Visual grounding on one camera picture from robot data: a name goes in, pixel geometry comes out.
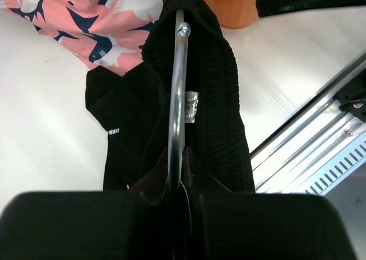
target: white countertop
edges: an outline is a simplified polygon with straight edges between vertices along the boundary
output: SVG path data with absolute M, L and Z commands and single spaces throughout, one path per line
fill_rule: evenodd
M 101 190 L 107 135 L 86 111 L 87 67 L 0 13 L 0 210 L 30 190 Z M 366 49 L 366 9 L 263 19 L 224 30 L 251 150 Z

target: navy shark pattern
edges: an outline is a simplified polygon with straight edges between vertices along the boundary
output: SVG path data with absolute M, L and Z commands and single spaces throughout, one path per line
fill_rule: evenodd
M 61 42 L 62 42 L 62 39 L 63 39 L 64 37 L 71 38 L 71 39 L 75 39 L 75 40 L 79 40 L 79 38 L 77 38 L 77 37 L 75 37 L 75 36 L 72 36 L 72 35 L 70 35 L 70 34 L 68 34 L 68 33 L 64 32 L 64 31 L 59 31 L 59 30 L 58 30 L 58 36 L 54 37 L 54 39 L 55 39 L 57 42 L 61 43 Z
M 35 27 L 35 30 L 37 31 L 37 32 L 39 32 L 40 30 L 42 30 L 42 28 L 41 27 L 38 27 L 38 26 L 36 26 L 36 25 L 33 25 L 34 27 Z
M 78 28 L 85 33 L 84 36 L 96 41 L 96 45 L 89 55 L 89 61 L 91 63 L 106 67 L 113 65 L 119 66 L 117 59 L 122 53 L 136 52 L 134 50 L 121 47 L 111 36 L 91 33 L 89 29 L 97 20 L 98 16 L 84 18 L 70 9 L 68 9 L 68 11 Z
M 43 12 L 43 1 L 44 0 L 39 0 L 37 3 L 37 7 L 35 8 L 35 10 L 31 11 L 30 13 L 24 13 L 21 8 L 18 9 L 10 9 L 13 13 L 18 14 L 19 16 L 21 16 L 22 18 L 26 18 L 29 17 L 30 21 L 33 21 L 33 18 L 36 17 L 36 19 L 38 19 L 38 13 L 40 13 L 40 15 L 42 16 L 43 20 L 45 19 L 45 13 Z
M 150 22 L 150 23 L 146 24 L 145 26 L 138 27 L 136 29 L 131 29 L 131 30 L 146 30 L 146 31 L 150 32 L 153 30 L 154 27 L 155 27 L 155 24 Z

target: pink shark print fabric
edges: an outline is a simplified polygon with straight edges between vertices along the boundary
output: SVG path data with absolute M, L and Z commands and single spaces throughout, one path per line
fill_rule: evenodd
M 88 68 L 123 76 L 142 62 L 141 49 L 164 0 L 0 0 L 0 10 L 52 36 Z

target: clothing tag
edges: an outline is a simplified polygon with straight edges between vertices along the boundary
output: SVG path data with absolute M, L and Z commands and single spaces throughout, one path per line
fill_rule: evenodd
M 197 113 L 199 93 L 194 91 L 185 92 L 184 120 L 186 123 L 194 123 Z

